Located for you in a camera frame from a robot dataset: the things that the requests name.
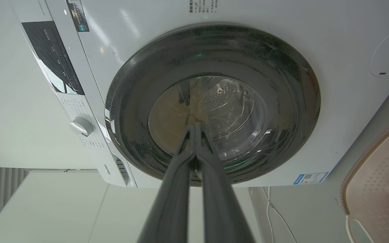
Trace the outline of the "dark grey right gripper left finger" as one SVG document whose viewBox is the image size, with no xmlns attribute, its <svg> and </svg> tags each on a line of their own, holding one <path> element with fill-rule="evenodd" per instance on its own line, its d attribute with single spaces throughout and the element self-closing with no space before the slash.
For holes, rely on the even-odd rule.
<svg viewBox="0 0 389 243">
<path fill-rule="evenodd" d="M 195 134 L 194 125 L 186 127 L 139 236 L 139 243 L 187 242 L 190 162 L 195 155 Z"/>
</svg>

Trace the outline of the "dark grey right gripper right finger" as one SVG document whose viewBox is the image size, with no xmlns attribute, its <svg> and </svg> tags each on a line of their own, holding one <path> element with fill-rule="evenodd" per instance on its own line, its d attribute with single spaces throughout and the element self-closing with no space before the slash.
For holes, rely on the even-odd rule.
<svg viewBox="0 0 389 243">
<path fill-rule="evenodd" d="M 255 242 L 207 127 L 196 124 L 194 128 L 203 190 L 205 242 Z"/>
</svg>

